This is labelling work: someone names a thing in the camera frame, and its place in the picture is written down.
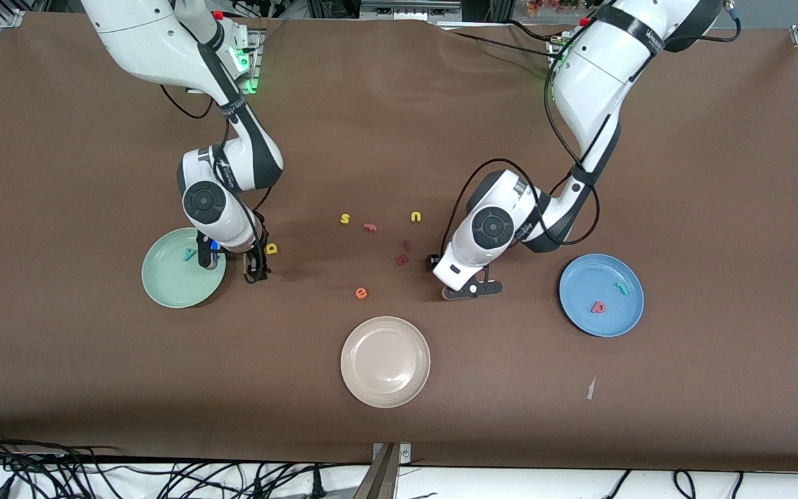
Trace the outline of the green plate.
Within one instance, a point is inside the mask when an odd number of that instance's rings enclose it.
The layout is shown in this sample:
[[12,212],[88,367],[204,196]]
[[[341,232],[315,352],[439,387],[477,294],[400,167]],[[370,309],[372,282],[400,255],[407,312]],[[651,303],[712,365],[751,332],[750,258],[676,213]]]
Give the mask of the green plate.
[[156,240],[143,258],[141,278],[147,295],[167,308],[190,308],[215,293],[224,281],[226,259],[219,256],[218,268],[206,270],[197,264],[197,255],[187,262],[184,250],[196,250],[197,230],[181,228]]

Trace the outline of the beige plate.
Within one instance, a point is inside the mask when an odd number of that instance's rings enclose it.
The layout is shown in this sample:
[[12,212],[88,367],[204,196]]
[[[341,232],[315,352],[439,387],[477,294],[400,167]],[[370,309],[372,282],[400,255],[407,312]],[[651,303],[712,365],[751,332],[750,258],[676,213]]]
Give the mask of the beige plate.
[[429,345],[409,320],[373,317],[356,326],[341,353],[349,392],[378,410],[408,404],[425,387],[432,366]]

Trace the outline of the brown table cover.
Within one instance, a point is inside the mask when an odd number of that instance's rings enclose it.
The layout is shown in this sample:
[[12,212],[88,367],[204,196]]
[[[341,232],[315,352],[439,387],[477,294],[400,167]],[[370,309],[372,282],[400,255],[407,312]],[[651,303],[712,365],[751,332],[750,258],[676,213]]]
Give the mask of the brown table cover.
[[[544,73],[418,21],[285,22],[251,98],[285,161],[263,206],[272,273],[249,285],[232,265],[208,301],[169,309],[143,290],[143,257],[189,225],[175,170],[224,120],[190,119],[121,70],[85,16],[26,14],[0,38],[0,438],[325,462],[405,441],[427,465],[798,471],[788,32],[655,59],[623,104],[592,236],[514,247],[491,268],[502,293],[447,302],[423,261],[469,174],[504,157],[548,190],[572,165]],[[580,331],[560,305],[586,254],[645,290],[621,337]],[[380,316],[417,326],[432,358],[392,410],[341,374],[346,338]]]

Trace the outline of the blue plate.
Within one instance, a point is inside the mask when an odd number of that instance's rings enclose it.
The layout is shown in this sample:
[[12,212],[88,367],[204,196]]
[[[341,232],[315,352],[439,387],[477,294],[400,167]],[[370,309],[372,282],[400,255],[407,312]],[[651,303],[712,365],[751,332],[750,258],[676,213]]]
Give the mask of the blue plate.
[[[629,296],[617,290],[618,281],[626,284]],[[645,290],[639,276],[607,254],[586,254],[570,262],[558,282],[558,300],[570,322],[592,337],[621,337],[638,325],[645,313]],[[596,301],[607,304],[607,312],[593,315],[590,309]]]

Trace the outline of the grey metal bar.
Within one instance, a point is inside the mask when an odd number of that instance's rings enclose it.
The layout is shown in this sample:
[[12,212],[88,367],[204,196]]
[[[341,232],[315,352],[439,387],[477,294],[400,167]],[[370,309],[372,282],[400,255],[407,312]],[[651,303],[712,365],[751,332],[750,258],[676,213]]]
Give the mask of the grey metal bar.
[[373,454],[373,463],[353,499],[396,499],[396,481],[402,458],[401,444],[380,444]]

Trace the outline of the grey power strip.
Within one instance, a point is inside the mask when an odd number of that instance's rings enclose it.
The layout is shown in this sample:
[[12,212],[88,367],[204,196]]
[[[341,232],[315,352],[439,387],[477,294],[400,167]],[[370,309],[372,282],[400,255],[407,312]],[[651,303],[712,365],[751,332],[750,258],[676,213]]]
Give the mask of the grey power strip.
[[359,19],[462,22],[461,0],[360,0]]

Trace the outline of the orange flowers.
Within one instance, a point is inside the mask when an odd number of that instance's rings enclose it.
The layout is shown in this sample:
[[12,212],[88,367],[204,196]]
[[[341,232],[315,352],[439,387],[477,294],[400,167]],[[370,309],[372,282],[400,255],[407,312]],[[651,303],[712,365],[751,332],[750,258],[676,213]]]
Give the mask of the orange flowers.
[[556,18],[583,16],[589,12],[588,0],[524,0],[524,10],[529,18]]

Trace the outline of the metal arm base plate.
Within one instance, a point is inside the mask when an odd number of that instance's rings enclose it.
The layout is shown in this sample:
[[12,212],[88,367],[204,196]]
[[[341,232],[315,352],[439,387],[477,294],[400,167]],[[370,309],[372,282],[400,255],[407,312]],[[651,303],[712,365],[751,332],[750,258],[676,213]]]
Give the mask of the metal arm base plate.
[[233,48],[236,66],[240,70],[237,85],[244,94],[255,94],[257,91],[265,38],[265,30],[248,28],[246,33],[238,38],[238,45]]

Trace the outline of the small metal bracket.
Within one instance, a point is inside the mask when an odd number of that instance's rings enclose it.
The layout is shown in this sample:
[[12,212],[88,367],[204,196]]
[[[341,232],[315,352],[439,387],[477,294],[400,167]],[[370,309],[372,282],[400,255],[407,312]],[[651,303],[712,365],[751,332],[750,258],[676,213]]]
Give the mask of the small metal bracket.
[[[386,443],[382,442],[375,442],[373,445],[373,462],[377,459],[380,451],[386,446]],[[399,442],[396,443],[396,448],[398,448],[398,461],[401,466],[410,465],[411,464],[411,442]]]

